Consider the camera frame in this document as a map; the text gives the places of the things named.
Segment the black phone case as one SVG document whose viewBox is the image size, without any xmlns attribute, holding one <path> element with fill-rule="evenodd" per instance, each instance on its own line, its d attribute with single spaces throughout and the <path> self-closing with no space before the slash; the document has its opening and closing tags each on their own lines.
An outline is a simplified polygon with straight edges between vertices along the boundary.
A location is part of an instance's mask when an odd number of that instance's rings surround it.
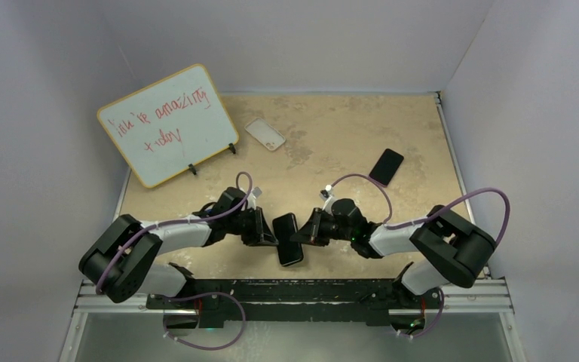
<svg viewBox="0 0 579 362">
<path fill-rule="evenodd" d="M 274 236 L 278 240 L 277 256 L 283 267 L 289 267 L 304 259 L 302 245 L 290 238 L 298 231 L 294 213 L 286 213 L 272 220 Z"/>
</svg>

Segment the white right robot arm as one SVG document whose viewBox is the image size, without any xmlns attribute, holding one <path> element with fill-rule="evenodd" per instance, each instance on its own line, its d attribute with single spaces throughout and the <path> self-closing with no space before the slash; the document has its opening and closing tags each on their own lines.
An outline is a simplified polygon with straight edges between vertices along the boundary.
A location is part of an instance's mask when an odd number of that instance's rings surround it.
<svg viewBox="0 0 579 362">
<path fill-rule="evenodd" d="M 445 284 L 472 287 L 497 247 L 487 232 L 441 205 L 421 221 L 390 229 L 369 221 L 349 198 L 332 199 L 324 208 L 314 208 L 289 239 L 318 247 L 331 240 L 348 241 L 366 259 L 418 251 L 423 259 L 404 268 L 393 287 L 395 301 L 404 307 Z"/>
</svg>

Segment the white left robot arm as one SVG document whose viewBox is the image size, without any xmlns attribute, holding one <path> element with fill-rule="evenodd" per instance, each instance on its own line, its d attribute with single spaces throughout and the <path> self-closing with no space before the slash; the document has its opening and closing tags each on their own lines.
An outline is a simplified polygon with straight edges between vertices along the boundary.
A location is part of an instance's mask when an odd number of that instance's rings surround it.
<svg viewBox="0 0 579 362">
<path fill-rule="evenodd" d="M 158 265 L 157 256 L 184 248 L 209 247 L 228 235 L 248 247 L 276 247 L 256 196 L 228 187 L 207 210 L 183 219 L 141 222 L 119 216 L 82 256 L 79 271 L 98 293 L 115 303 L 136 293 L 165 296 L 175 308 L 192 304 L 195 289 L 186 281 L 191 272 L 175 263 Z"/>
</svg>

